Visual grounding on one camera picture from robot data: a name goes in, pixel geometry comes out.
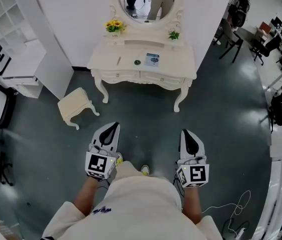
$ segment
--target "stool leg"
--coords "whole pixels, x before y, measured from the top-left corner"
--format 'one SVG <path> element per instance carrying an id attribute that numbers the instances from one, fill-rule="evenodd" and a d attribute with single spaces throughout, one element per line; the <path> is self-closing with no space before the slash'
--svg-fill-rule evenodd
<path id="1" fill-rule="evenodd" d="M 96 115 L 99 116 L 100 113 L 96 112 L 95 110 L 95 106 L 92 104 L 92 101 L 90 101 L 90 105 L 89 105 L 90 109 L 92 109 L 92 112 Z"/>
<path id="2" fill-rule="evenodd" d="M 74 126 L 74 127 L 76 127 L 77 130 L 80 129 L 79 125 L 77 125 L 76 123 L 71 122 L 70 119 L 67 120 L 67 121 L 65 121 L 65 123 L 66 123 L 68 126 Z"/>

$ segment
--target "oval mirror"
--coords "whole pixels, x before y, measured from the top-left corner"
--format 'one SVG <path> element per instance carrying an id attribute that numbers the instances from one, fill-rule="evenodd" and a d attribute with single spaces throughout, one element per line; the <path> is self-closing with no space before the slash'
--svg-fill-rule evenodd
<path id="1" fill-rule="evenodd" d="M 119 0 L 125 13 L 139 23 L 163 19 L 171 10 L 174 0 Z"/>

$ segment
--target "mirror frame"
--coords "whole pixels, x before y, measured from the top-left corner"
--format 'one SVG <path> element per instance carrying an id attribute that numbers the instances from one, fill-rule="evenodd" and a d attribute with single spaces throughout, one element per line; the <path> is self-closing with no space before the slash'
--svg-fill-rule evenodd
<path id="1" fill-rule="evenodd" d="M 183 0 L 174 0 L 172 9 L 163 19 L 150 23 L 140 23 L 130 18 L 122 8 L 120 0 L 113 0 L 113 5 L 116 9 L 117 16 L 119 16 L 125 24 L 136 29 L 159 29 L 164 28 L 170 21 L 177 17 L 178 11 L 182 9 Z"/>

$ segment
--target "forearm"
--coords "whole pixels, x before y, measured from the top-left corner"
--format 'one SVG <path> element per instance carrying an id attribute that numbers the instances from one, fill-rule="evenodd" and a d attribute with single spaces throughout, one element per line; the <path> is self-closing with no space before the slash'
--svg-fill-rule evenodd
<path id="1" fill-rule="evenodd" d="M 194 224 L 201 221 L 202 209 L 197 187 L 189 187 L 185 189 L 183 214 Z"/>
<path id="2" fill-rule="evenodd" d="M 74 205 L 85 216 L 88 216 L 91 212 L 97 186 L 98 181 L 94 178 L 88 177 L 79 194 L 76 196 Z"/>

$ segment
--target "potted plant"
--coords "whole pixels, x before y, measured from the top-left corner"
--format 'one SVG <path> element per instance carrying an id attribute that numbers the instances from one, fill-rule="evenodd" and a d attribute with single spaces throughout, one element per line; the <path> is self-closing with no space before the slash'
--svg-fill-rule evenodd
<path id="1" fill-rule="evenodd" d="M 169 35 L 170 35 L 169 39 L 173 41 L 173 40 L 179 39 L 180 33 L 173 31 L 173 32 L 170 32 Z"/>
<path id="2" fill-rule="evenodd" d="M 114 39 L 118 38 L 121 35 L 121 31 L 125 30 L 125 27 L 123 25 L 123 22 L 119 20 L 111 20 L 105 24 L 106 31 L 107 31 L 107 37 Z"/>

